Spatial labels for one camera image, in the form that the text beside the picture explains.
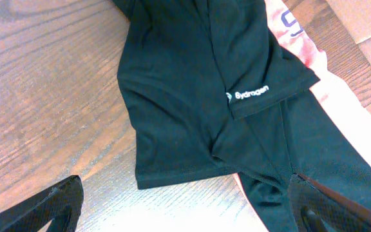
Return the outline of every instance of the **wooden floor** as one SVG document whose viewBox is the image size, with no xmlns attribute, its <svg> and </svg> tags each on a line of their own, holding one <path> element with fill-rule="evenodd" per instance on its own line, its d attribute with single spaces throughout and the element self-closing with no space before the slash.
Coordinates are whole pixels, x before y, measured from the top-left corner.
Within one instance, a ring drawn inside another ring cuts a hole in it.
<svg viewBox="0 0 371 232">
<path fill-rule="evenodd" d="M 371 113 L 371 67 L 328 4 L 286 4 Z M 230 176 L 136 189 L 135 132 L 116 79 L 128 26 L 110 0 L 0 1 L 0 212 L 77 174 L 78 231 L 254 226 Z"/>
</svg>

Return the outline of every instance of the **black pants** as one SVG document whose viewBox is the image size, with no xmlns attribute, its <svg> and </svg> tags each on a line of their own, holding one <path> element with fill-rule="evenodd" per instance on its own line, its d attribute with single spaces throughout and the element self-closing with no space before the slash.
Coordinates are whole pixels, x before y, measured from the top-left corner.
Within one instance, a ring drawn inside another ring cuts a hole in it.
<svg viewBox="0 0 371 232">
<path fill-rule="evenodd" d="M 299 94 L 273 107 L 281 121 L 274 129 L 262 129 L 259 118 L 269 112 L 247 118 L 247 124 L 261 140 L 275 167 L 272 176 L 242 173 L 244 191 L 269 231 L 296 231 L 287 198 L 291 173 L 303 173 L 320 184 L 371 209 L 371 167 L 349 144 L 310 92 Z M 270 141 L 279 137 L 273 147 Z"/>
</svg>

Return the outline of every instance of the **printed number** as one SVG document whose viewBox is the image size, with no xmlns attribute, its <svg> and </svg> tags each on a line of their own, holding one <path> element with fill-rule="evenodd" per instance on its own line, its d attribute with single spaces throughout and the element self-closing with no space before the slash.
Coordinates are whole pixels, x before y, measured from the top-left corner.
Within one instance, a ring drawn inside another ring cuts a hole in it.
<svg viewBox="0 0 371 232">
<path fill-rule="evenodd" d="M 281 21 L 283 22 L 284 26 L 286 26 L 286 27 L 291 27 L 291 26 L 295 25 L 296 23 L 298 23 L 296 18 L 294 18 L 293 14 L 290 12 L 290 10 L 287 10 L 286 12 L 284 12 L 281 15 Z M 303 28 L 300 26 L 300 24 L 299 24 L 299 27 L 300 27 L 300 29 L 296 33 L 290 34 L 292 37 L 295 37 L 295 36 L 297 36 L 298 34 L 300 34 L 304 31 Z"/>
</svg>

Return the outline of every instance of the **pink fabric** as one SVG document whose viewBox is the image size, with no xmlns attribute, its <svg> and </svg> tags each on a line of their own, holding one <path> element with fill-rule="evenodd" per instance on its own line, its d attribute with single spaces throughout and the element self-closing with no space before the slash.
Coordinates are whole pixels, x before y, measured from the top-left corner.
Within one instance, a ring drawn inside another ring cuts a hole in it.
<svg viewBox="0 0 371 232">
<path fill-rule="evenodd" d="M 326 53 L 317 49 L 286 5 L 281 0 L 265 0 L 265 3 L 271 32 L 282 47 L 296 55 L 321 79 L 310 88 L 311 92 L 346 139 L 371 166 L 371 114 L 361 106 L 346 82 L 327 70 Z M 238 175 L 234 174 L 233 177 L 244 194 Z"/>
</svg>

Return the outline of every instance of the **clothing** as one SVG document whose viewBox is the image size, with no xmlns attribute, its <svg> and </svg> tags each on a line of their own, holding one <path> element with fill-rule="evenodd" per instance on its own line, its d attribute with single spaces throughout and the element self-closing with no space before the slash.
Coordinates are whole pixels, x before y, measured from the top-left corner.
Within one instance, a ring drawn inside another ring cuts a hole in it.
<svg viewBox="0 0 371 232">
<path fill-rule="evenodd" d="M 287 186 L 300 172 L 371 209 L 370 166 L 309 91 L 314 72 L 268 29 L 263 1 L 114 2 L 131 21 L 118 79 L 139 189 L 238 172 L 266 227 L 295 231 Z"/>
<path fill-rule="evenodd" d="M 311 92 L 317 98 L 325 113 L 333 120 L 336 127 L 339 128 L 353 147 L 371 165 L 371 115 L 360 105 L 357 97 L 347 84 L 339 77 L 327 71 L 327 57 L 325 52 L 316 48 L 316 45 L 304 32 L 284 3 L 280 0 L 266 0 L 266 5 L 267 23 L 271 32 L 276 36 L 281 46 L 291 51 L 307 67 L 317 73 L 321 81 L 311 88 Z M 234 174 L 233 176 L 246 199 L 249 200 L 246 194 L 250 193 L 253 201 L 255 199 L 254 195 L 258 191 L 245 191 L 239 174 Z M 255 180 L 250 180 L 247 177 L 243 177 L 243 179 L 246 181 L 246 189 L 261 186 Z M 271 209 L 274 210 L 272 219 L 278 218 L 279 209 Z M 280 214 L 284 215 L 283 208 L 280 208 Z"/>
</svg>

